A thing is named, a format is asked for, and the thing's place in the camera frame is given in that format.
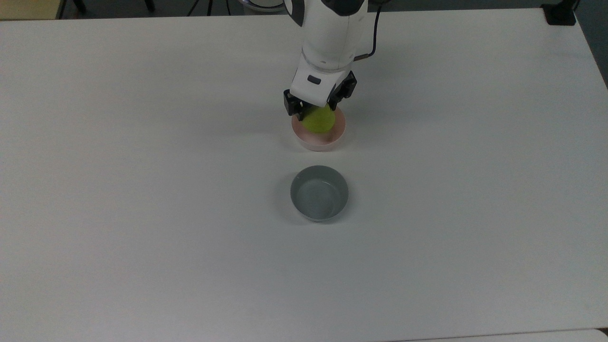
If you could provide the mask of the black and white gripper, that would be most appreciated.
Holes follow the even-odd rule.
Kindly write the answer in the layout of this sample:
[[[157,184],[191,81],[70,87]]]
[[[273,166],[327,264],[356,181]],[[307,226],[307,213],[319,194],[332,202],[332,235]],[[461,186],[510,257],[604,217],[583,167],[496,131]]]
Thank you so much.
[[[283,91],[283,104],[287,115],[302,121],[310,105],[328,104],[336,111],[337,104],[349,99],[358,81],[350,69],[322,72],[310,66],[298,66],[289,89]]]

